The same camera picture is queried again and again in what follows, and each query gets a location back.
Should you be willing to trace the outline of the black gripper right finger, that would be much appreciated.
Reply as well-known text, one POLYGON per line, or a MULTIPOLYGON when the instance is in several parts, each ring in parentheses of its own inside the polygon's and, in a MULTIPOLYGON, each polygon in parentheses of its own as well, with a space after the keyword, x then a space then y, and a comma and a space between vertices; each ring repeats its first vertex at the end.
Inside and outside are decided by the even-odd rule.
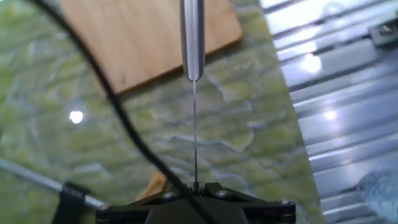
POLYGON ((222 187, 217 182, 196 184, 198 201, 218 223, 295 223, 295 202, 268 202, 222 187))

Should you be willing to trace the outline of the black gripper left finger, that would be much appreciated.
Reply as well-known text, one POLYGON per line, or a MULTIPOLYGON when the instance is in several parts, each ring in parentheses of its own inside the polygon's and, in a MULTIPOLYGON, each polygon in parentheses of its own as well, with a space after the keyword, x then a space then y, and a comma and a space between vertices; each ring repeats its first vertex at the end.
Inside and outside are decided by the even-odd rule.
POLYGON ((102 205, 95 211, 95 223, 145 223, 154 208, 181 198, 180 191, 171 187, 127 205, 102 205))

